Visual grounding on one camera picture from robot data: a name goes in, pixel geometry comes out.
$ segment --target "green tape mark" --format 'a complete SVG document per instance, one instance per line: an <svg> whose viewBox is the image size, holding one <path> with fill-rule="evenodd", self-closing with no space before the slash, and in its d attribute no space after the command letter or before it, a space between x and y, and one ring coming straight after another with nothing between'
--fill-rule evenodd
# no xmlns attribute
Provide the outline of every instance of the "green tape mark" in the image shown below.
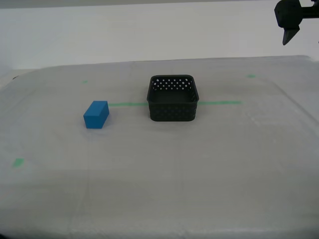
<svg viewBox="0 0 319 239"><path fill-rule="evenodd" d="M130 103L130 102L124 102L124 103L109 103L110 107L120 107L120 106L148 106L148 103Z"/></svg>
<svg viewBox="0 0 319 239"><path fill-rule="evenodd" d="M241 101L199 101L198 105L239 105ZM148 106L148 103L109 103L109 107L130 107L130 106Z"/></svg>
<svg viewBox="0 0 319 239"><path fill-rule="evenodd" d="M23 158L16 158L12 166L14 168L17 168L17 167L20 167L21 165L23 165L23 163L24 163Z"/></svg>
<svg viewBox="0 0 319 239"><path fill-rule="evenodd" d="M255 78L255 77L256 77L256 75L254 75L254 74L247 75L247 78Z"/></svg>

